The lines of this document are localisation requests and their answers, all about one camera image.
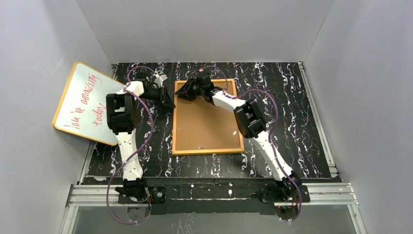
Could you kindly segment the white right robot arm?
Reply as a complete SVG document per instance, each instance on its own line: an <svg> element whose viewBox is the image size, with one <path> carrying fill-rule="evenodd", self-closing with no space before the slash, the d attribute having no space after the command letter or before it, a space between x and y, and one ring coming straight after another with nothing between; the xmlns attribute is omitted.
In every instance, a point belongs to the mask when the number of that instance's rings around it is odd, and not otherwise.
<svg viewBox="0 0 413 234"><path fill-rule="evenodd" d="M194 101L198 96L202 96L207 103L232 112L242 136L249 139L261 152L271 168L273 178L279 183L279 187L291 195L299 190L302 183L273 143L271 131L267 129L267 121L257 102L253 99L241 99L242 96L251 92L264 94L277 109L274 98L268 92L252 89L235 97L227 93L224 88L215 86L210 74L206 71L200 71L195 78L188 79L183 87L175 91L175 94L178 98L188 101Z"/></svg>

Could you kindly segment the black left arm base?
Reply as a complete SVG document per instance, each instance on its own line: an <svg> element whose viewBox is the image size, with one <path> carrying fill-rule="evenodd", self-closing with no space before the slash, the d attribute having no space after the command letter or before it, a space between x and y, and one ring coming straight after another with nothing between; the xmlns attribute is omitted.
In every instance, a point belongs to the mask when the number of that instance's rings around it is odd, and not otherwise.
<svg viewBox="0 0 413 234"><path fill-rule="evenodd" d="M146 187L126 191L123 187L116 187L119 193L118 203L120 204L163 204L166 200L165 187Z"/></svg>

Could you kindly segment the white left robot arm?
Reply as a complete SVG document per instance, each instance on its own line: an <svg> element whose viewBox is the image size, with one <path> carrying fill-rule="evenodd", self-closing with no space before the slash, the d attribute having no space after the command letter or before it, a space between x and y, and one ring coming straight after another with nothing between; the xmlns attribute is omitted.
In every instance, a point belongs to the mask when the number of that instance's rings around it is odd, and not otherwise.
<svg viewBox="0 0 413 234"><path fill-rule="evenodd" d="M122 162L123 179L142 179L143 169L137 156L136 129L138 126L137 100L155 101L163 108L174 109L170 95L164 85L166 75L155 75L149 82L145 78L128 82L120 91L106 95L107 123L116 136Z"/></svg>

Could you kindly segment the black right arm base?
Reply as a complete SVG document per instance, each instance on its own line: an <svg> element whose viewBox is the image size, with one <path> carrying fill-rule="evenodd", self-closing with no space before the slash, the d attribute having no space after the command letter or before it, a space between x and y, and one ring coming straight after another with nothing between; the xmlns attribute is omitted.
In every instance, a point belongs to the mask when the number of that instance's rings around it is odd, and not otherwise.
<svg viewBox="0 0 413 234"><path fill-rule="evenodd" d="M278 185L261 186L255 193L255 197L263 203L281 203L278 208L298 208L300 204L311 201L306 186L301 186L297 190L293 185L287 188L281 188Z"/></svg>

